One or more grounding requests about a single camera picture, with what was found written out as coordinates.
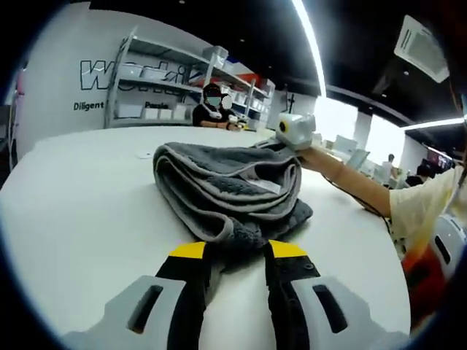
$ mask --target gray towel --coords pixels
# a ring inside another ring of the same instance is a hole
[[[168,143],[154,154],[155,181],[195,236],[225,249],[258,249],[303,224],[301,167],[281,147],[215,148]]]

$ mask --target white wall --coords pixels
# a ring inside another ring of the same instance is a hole
[[[417,172],[417,167],[427,156],[428,149],[406,135],[400,167],[405,170],[410,170],[411,174],[415,174]]]
[[[355,130],[353,139],[358,143],[358,148],[365,149],[368,135],[371,128],[371,116],[362,112],[358,112],[357,121],[355,122]]]
[[[211,46],[156,20],[123,12],[89,10],[88,7],[89,3],[78,3],[63,8],[44,29],[29,55],[24,110],[18,128],[19,158],[40,139],[103,128],[104,109],[85,111],[75,110],[74,106],[79,102],[101,105],[106,101],[118,47],[135,26],[138,26],[136,34],[139,36],[197,55]],[[179,67],[169,67],[169,71],[177,75]],[[130,95],[156,100],[173,98],[162,90],[139,94],[141,91],[141,88],[134,88],[128,93],[119,93],[126,98]]]
[[[288,93],[288,98],[292,98],[292,93]],[[313,114],[314,105],[316,104],[316,97],[295,93],[293,98],[295,99],[292,107],[293,114]],[[272,98],[269,119],[267,122],[268,128],[276,127],[279,113],[284,111],[285,107],[285,91],[274,91],[274,97]]]

